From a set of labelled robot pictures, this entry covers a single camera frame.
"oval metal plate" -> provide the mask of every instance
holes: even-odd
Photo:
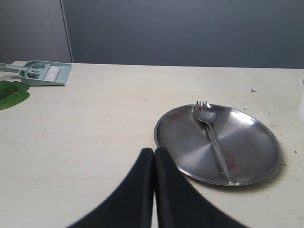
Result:
[[[270,176],[281,161],[279,144],[271,131],[243,112],[215,104],[212,107],[217,115],[212,124],[214,133],[237,178],[237,186]],[[193,108],[193,104],[181,106],[162,116],[154,130],[156,145],[167,148],[181,172],[207,183],[228,186],[213,151],[210,129],[196,119]]]

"green leaf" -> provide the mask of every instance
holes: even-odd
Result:
[[[0,100],[0,110],[15,106],[21,103],[22,101],[28,99],[28,97],[29,97],[28,92],[24,92],[24,91],[14,92]]]
[[[18,88],[12,82],[0,81],[0,100],[16,91],[18,91]]]
[[[13,84],[17,87],[18,91],[26,92],[29,90],[29,86],[22,82],[13,81]]]

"white table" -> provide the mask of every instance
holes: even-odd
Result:
[[[0,80],[15,75],[0,72]],[[141,148],[155,149],[157,120],[197,99],[262,121],[280,142],[286,166],[252,186],[190,183],[252,228],[304,227],[303,75],[294,69],[73,64],[65,87],[31,87],[28,100],[0,111],[0,227],[66,227],[81,218],[120,184]]]

